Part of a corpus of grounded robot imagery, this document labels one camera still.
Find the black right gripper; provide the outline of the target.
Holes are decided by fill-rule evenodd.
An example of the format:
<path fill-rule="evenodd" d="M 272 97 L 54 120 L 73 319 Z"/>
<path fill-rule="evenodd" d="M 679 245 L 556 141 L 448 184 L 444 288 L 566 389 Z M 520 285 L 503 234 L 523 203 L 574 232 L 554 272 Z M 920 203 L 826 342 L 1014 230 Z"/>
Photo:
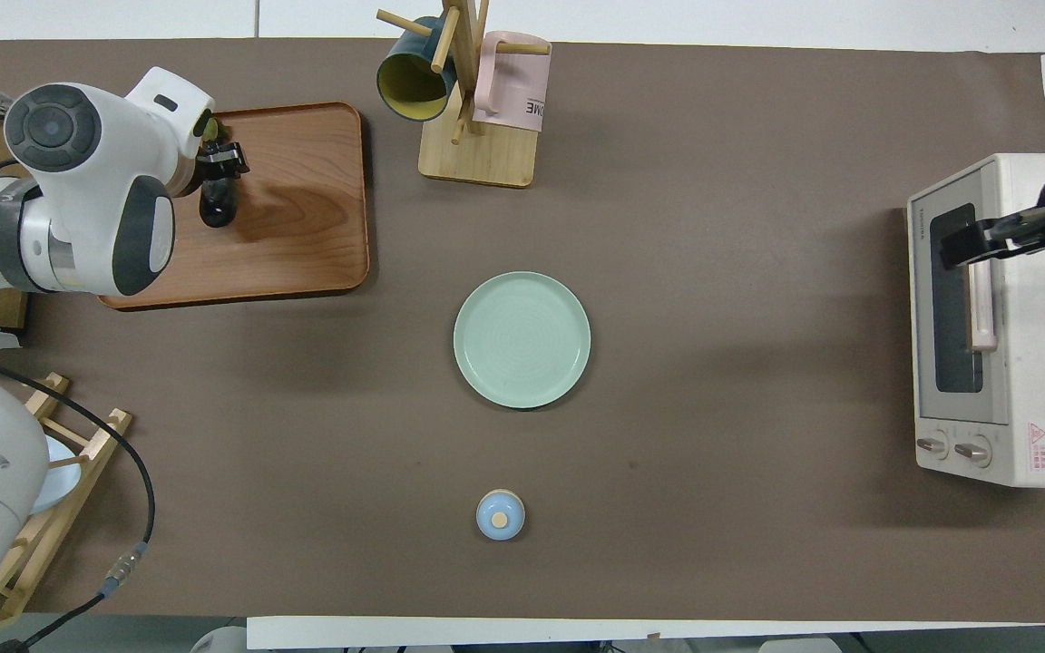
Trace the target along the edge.
<path fill-rule="evenodd" d="M 1045 248 L 1045 207 L 1016 212 L 1015 220 L 966 224 L 940 238 L 942 269 L 980 263 L 986 255 L 1012 255 L 1018 248 Z"/>

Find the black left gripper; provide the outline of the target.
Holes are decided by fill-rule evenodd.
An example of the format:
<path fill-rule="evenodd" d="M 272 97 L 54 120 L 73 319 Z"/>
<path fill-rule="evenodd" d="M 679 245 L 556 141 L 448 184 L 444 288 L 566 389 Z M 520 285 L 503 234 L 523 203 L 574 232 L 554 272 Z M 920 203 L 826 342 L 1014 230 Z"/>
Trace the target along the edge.
<path fill-rule="evenodd" d="M 211 180 L 225 180 L 249 173 L 250 166 L 243 148 L 232 141 L 204 141 L 200 145 L 195 162 L 198 187 Z"/>

